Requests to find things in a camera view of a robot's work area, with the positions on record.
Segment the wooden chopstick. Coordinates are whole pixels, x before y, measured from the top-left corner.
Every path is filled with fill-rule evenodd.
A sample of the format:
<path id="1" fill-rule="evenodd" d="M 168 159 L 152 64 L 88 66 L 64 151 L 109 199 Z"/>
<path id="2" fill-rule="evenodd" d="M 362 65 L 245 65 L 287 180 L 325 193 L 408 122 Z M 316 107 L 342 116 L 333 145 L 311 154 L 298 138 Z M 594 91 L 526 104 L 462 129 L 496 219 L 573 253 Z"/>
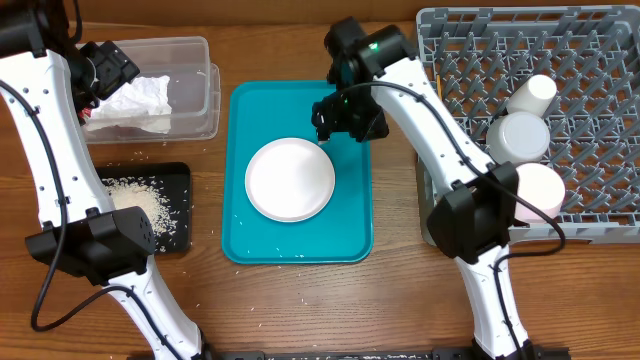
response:
<path id="1" fill-rule="evenodd" d="M 441 77 L 438 74 L 436 75 L 436 89 L 440 100 L 443 100 L 444 98 L 442 93 Z"/>

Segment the large white plate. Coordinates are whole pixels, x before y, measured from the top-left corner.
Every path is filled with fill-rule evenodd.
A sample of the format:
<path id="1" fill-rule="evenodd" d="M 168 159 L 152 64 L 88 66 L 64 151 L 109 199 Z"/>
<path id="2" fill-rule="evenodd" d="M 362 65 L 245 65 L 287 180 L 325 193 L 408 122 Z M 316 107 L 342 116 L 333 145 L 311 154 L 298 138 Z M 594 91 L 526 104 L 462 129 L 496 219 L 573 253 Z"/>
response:
<path id="1" fill-rule="evenodd" d="M 324 150 L 301 138 L 281 138 L 261 147 L 245 172 L 250 203 L 268 219 L 293 223 L 318 214 L 336 184 L 334 166 Z"/>

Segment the white paper cup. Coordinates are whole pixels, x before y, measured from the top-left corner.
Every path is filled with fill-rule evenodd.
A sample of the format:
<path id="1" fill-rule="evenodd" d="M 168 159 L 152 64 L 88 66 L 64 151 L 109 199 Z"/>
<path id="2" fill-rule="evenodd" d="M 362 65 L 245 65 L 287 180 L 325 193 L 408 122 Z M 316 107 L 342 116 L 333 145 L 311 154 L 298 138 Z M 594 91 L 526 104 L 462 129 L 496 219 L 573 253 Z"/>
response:
<path id="1" fill-rule="evenodd" d="M 507 102 L 507 112 L 528 112 L 543 117 L 556 96 L 557 85 L 549 76 L 538 74 L 530 77 Z"/>

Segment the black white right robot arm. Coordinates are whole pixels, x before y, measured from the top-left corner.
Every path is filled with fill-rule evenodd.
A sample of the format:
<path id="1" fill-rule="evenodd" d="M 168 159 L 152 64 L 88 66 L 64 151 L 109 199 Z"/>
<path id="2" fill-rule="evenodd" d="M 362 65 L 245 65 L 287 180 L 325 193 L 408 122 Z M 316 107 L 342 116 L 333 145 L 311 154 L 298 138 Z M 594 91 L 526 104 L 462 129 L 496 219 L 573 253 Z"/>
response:
<path id="1" fill-rule="evenodd" d="M 471 350 L 478 359 L 537 359 L 539 353 L 520 322 L 511 286 L 509 229 L 523 206 L 558 234 L 554 216 L 518 194 L 519 174 L 497 163 L 469 138 L 431 85 L 417 50 L 395 25 L 372 34 L 347 17 L 324 38 L 332 58 L 327 81 L 334 93 L 312 106 L 319 141 L 346 132 L 358 142 L 389 133 L 397 123 L 435 185 L 438 200 L 426 225 L 437 248 L 453 259 L 463 277 L 474 317 Z"/>

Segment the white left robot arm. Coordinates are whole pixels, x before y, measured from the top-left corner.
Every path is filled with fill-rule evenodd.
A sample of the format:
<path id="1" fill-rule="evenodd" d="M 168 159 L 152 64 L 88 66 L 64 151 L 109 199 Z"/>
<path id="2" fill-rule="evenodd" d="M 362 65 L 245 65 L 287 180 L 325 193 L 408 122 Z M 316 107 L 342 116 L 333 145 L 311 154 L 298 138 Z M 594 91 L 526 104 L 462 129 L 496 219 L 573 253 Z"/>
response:
<path id="1" fill-rule="evenodd" d="M 126 311 L 157 359 L 212 359 L 155 261 L 155 235 L 139 207 L 117 209 L 99 178 L 80 113 L 138 75 L 112 42 L 82 41 L 82 22 L 60 1 L 1 6 L 1 94 L 19 133 L 41 226 L 26 240 L 51 272 L 87 279 Z"/>

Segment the white napkin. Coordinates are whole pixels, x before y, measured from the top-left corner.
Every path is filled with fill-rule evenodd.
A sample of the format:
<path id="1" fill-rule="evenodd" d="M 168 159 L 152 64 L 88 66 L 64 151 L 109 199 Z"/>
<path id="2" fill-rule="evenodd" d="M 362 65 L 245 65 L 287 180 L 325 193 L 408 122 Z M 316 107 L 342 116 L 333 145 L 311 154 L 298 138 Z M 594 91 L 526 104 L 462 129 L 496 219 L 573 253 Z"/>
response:
<path id="1" fill-rule="evenodd" d="M 171 129 L 169 105 L 170 77 L 137 77 L 125 83 L 85 116 L 85 129 L 133 127 L 151 133 L 167 134 Z"/>

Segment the grey bowl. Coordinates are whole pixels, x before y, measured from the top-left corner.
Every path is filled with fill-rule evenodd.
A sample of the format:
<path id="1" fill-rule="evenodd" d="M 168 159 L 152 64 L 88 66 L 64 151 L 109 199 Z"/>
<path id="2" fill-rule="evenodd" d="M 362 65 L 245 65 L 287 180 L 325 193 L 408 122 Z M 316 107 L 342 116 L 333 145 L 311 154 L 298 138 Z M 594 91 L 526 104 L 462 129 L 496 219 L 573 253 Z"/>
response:
<path id="1" fill-rule="evenodd" d="M 497 163 L 510 162 L 518 166 L 542 159 L 550 144 L 550 132 L 537 115 L 515 112 L 491 124 L 486 144 Z"/>

